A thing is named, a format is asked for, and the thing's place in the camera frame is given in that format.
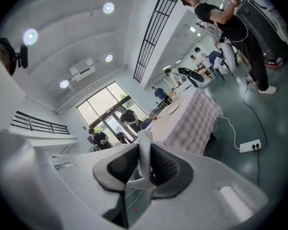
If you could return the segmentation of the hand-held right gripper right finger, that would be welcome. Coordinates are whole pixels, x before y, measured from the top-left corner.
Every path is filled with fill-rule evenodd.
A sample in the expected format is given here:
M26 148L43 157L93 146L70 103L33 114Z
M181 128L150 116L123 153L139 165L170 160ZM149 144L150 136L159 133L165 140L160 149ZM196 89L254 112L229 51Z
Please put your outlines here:
M183 192L193 180L193 168L180 157L156 144L151 145L151 167L156 177L152 199L170 199Z

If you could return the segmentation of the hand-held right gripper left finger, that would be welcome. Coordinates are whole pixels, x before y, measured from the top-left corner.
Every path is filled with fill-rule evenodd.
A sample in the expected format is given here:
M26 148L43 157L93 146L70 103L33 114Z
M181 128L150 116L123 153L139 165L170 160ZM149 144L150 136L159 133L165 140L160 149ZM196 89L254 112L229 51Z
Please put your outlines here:
M93 167L93 175L104 190L122 192L138 164L137 144L125 144L122 148L101 159Z

